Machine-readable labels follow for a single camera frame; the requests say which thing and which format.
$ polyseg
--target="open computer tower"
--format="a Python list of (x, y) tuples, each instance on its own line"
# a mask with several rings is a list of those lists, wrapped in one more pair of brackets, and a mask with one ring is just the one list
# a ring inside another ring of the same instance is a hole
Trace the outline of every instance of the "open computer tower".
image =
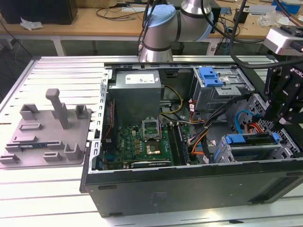
[(106, 67), (81, 182), (102, 217), (272, 203), (303, 181), (303, 130), (271, 131), (272, 122), (260, 118), (266, 97), (255, 71)]

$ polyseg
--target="green circuit board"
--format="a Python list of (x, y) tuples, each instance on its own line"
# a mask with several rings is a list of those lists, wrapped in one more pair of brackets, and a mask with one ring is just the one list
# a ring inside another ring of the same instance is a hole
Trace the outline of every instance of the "green circuit board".
[[(189, 127), (186, 124), (181, 125), (184, 140), (190, 136)], [(146, 127), (145, 134), (154, 134), (157, 130), (152, 127)], [(141, 125), (122, 126), (118, 130), (118, 146), (116, 152), (116, 161), (148, 161), (161, 160), (170, 161), (173, 166), (172, 151), (170, 148), (167, 125), (162, 125), (161, 139), (152, 143), (160, 144), (159, 154), (148, 154), (148, 141), (143, 139), (143, 129)]]

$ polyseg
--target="blue cable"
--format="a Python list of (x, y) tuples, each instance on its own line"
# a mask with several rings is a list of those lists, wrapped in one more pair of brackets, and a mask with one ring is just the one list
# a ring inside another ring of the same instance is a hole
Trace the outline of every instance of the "blue cable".
[(254, 116), (254, 114), (248, 110), (241, 110), (235, 115), (235, 125), (236, 125), (236, 128), (237, 128), (239, 134), (242, 134), (242, 129), (240, 128), (238, 117), (239, 117), (239, 114), (241, 114), (242, 112), (246, 112), (246, 113), (250, 114), (251, 116)]

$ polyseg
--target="gray floor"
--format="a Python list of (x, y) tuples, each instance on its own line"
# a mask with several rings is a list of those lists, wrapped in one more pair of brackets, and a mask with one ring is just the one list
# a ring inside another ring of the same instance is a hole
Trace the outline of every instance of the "gray floor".
[[(63, 41), (66, 53), (69, 56), (84, 55), (135, 55), (137, 42), (124, 41), (99, 41), (98, 53), (93, 52), (91, 41)], [(56, 56), (56, 50), (52, 41), (33, 41), (24, 40), (22, 43), (33, 56)], [(183, 55), (205, 55), (207, 43), (186, 42)], [(15, 54), (18, 50), (18, 43), (14, 44), (14, 49), (8, 51), (2, 49), (0, 52), (0, 101), (9, 92), (16, 79), (22, 73), (30, 57), (19, 48), (16, 61)], [(238, 55), (256, 55), (259, 44), (235, 44), (235, 52)], [(222, 50), (218, 50), (217, 55), (223, 55), (225, 47), (221, 45)]]

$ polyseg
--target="sticker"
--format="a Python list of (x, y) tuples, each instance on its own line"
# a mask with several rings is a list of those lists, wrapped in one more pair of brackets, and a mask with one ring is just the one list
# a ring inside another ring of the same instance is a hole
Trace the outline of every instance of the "sticker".
[(125, 84), (154, 84), (153, 74), (127, 74)]
[(203, 161), (206, 163), (206, 164), (209, 164), (209, 159), (204, 155), (203, 156)]
[(33, 148), (33, 145), (21, 145), (20, 148)]
[(222, 73), (223, 74), (234, 74), (231, 70), (224, 70)]
[(195, 105), (194, 104), (189, 104), (189, 108), (191, 112), (195, 111)]
[(220, 77), (220, 81), (229, 81), (227, 77)]
[(210, 141), (214, 146), (216, 146), (216, 141), (215, 140), (211, 140)]

